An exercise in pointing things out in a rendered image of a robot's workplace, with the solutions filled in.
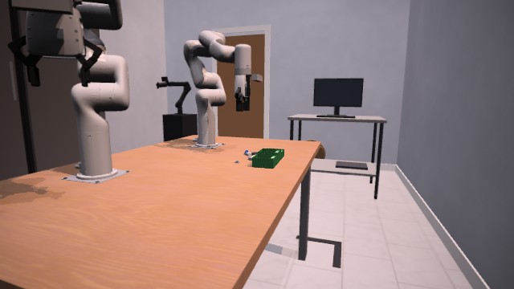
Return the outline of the green three-compartment bin rack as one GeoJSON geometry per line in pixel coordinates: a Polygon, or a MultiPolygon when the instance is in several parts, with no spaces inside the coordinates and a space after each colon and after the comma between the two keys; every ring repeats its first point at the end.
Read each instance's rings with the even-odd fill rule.
{"type": "Polygon", "coordinates": [[[284,157],[284,149],[261,149],[252,157],[252,167],[274,169],[284,157]]]}

